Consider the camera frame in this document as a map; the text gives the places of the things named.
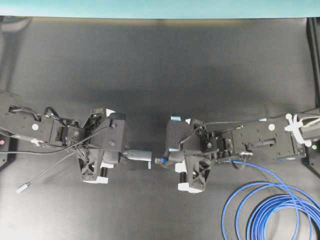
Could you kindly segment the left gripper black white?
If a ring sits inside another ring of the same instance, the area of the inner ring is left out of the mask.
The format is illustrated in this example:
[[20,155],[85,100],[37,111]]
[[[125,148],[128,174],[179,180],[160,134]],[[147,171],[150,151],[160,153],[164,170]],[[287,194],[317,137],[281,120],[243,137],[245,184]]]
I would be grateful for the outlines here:
[[126,115],[107,108],[93,109],[83,127],[87,140],[76,147],[81,180],[107,184],[109,168],[131,161],[124,152]]

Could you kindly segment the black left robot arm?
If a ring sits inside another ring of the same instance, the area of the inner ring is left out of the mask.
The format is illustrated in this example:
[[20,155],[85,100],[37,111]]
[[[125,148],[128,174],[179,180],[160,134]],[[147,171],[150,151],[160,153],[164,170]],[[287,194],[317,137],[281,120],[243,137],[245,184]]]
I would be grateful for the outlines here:
[[49,149],[49,154],[69,152],[76,157],[85,183],[108,183],[108,168],[120,163],[128,147],[125,131],[126,116],[107,108],[91,110],[81,125],[50,106],[37,113],[19,95],[0,92],[1,134]]

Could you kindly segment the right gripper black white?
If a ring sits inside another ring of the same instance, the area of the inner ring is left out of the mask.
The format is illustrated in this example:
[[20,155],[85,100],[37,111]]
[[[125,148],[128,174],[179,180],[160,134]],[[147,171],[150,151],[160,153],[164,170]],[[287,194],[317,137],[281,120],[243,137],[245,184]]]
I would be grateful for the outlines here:
[[179,191],[202,193],[212,168],[210,157],[205,155],[207,143],[209,133],[204,122],[172,116],[166,127],[165,155],[155,158],[154,163],[179,174]]

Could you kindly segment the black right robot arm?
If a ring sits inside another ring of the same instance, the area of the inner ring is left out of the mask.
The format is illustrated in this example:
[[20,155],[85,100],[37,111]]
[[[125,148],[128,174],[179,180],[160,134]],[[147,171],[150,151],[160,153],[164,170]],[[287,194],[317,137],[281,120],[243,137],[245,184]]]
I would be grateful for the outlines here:
[[248,121],[203,122],[172,116],[165,151],[156,164],[179,174],[178,190],[204,192],[215,164],[236,169],[258,154],[269,160],[296,160],[320,139],[320,110],[286,113]]

